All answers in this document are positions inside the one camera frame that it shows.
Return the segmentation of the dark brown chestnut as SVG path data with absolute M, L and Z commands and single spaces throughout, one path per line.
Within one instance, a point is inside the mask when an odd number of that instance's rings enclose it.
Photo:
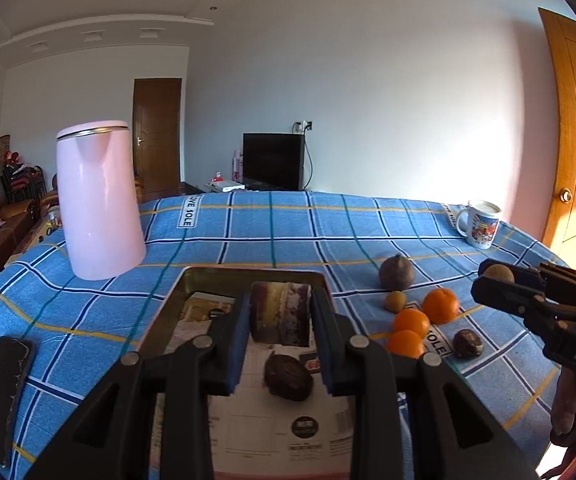
M 484 344 L 473 330 L 459 330 L 453 338 L 453 348 L 459 359 L 474 359 L 482 355 Z

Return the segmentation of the orange mandarin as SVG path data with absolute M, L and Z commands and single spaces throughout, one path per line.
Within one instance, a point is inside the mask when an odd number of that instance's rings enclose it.
M 410 359 L 419 359 L 426 352 L 422 337 L 412 330 L 399 330 L 392 333 L 386 348 L 392 354 Z
M 425 339 L 430 330 L 430 319 L 424 312 L 415 308 L 406 308 L 395 315 L 393 331 L 395 333 L 409 330 Z
M 451 323 L 459 314 L 458 298 L 449 288 L 436 288 L 422 300 L 422 312 L 434 325 Z

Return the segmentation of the small yellow-green fruit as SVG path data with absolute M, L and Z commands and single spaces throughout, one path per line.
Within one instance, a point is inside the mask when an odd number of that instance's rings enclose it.
M 407 298 L 405 292 L 394 290 L 393 292 L 389 292 L 384 300 L 384 308 L 391 313 L 397 314 L 406 307 L 406 303 Z

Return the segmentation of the purple round fruit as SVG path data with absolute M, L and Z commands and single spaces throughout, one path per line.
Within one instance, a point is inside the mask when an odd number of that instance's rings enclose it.
M 396 255 L 384 260 L 378 272 L 379 281 L 389 292 L 408 289 L 415 281 L 415 268 L 403 255 Z

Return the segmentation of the dark brown room door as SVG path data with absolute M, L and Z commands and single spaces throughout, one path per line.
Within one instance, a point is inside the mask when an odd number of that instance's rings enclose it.
M 180 188 L 182 88 L 182 78 L 134 80 L 134 171 L 145 202 Z

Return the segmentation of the white printed mug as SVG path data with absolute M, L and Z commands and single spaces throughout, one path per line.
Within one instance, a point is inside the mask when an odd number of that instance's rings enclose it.
M 489 249 L 500 225 L 501 208 L 490 202 L 470 203 L 455 220 L 457 232 L 474 246 Z

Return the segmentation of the paper sheet in tin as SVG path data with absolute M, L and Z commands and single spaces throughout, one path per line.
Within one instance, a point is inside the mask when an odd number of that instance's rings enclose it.
M 273 396 L 264 365 L 273 354 L 300 361 L 313 378 L 303 402 Z M 230 396 L 211 396 L 209 430 L 218 479 L 346 479 L 353 418 L 345 396 L 331 396 L 320 372 L 315 337 L 306 348 L 248 340 L 240 382 Z

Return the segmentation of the pink metal tin box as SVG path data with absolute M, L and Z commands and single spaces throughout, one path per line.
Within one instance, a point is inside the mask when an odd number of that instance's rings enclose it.
M 143 343 L 162 479 L 399 479 L 389 353 L 302 271 L 184 270 Z

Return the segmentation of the pink electric kettle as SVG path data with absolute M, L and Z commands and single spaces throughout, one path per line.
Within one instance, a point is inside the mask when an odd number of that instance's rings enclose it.
M 115 278 L 136 268 L 146 246 L 126 122 L 74 125 L 56 137 L 57 192 L 73 273 Z

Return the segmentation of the white box on stand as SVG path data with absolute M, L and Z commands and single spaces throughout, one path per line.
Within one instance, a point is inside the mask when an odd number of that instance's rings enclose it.
M 207 187 L 210 192 L 215 193 L 229 193 L 246 188 L 242 183 L 227 180 L 211 181 L 207 184 Z

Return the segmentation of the black television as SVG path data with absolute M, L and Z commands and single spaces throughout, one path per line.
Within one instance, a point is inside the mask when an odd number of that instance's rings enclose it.
M 281 191 L 301 191 L 305 138 L 297 133 L 245 133 L 242 180 Z

